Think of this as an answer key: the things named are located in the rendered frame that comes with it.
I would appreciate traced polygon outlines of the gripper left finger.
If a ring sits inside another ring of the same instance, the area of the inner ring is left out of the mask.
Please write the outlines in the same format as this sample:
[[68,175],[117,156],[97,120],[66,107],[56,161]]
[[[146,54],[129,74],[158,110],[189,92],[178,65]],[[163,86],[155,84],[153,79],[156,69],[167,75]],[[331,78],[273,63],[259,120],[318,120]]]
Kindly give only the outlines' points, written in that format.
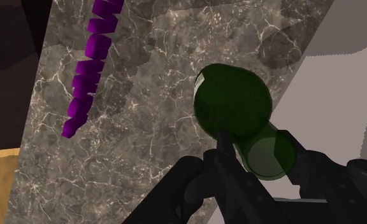
[[255,175],[241,166],[223,130],[217,147],[203,158],[180,158],[122,224],[187,224],[210,197],[225,224],[291,224]]

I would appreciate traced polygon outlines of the dark green glass bottle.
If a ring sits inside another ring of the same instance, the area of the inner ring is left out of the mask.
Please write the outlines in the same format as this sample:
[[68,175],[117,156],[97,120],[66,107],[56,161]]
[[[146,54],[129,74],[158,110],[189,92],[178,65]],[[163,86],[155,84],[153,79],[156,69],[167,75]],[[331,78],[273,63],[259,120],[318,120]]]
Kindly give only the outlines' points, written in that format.
[[276,180],[293,168],[294,145],[270,122],[270,91],[252,71],[227,64],[205,66],[196,77],[193,108],[209,136],[229,132],[245,169],[257,178]]

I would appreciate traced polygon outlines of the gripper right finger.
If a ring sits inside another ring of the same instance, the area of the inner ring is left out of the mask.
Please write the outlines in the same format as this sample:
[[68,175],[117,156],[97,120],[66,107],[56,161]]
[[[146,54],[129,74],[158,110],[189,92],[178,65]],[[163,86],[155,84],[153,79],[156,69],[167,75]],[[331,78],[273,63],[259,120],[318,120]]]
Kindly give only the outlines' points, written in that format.
[[367,160],[340,165],[324,153],[305,149],[288,130],[278,133],[296,150],[295,165],[287,176],[300,186],[300,197],[324,199],[335,224],[367,224]]

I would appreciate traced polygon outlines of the purple segmented strip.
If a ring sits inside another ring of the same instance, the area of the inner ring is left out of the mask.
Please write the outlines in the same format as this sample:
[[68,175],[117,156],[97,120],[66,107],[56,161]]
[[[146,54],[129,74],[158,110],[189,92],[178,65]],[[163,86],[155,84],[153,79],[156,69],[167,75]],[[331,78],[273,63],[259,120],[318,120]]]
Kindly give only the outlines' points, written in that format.
[[73,77],[73,100],[70,102],[61,136],[71,138],[86,123],[100,81],[104,61],[112,45],[106,35],[115,32],[116,15],[121,13],[124,0],[94,0],[92,12],[97,17],[89,20],[87,30],[91,33],[85,46],[87,60],[77,63]]

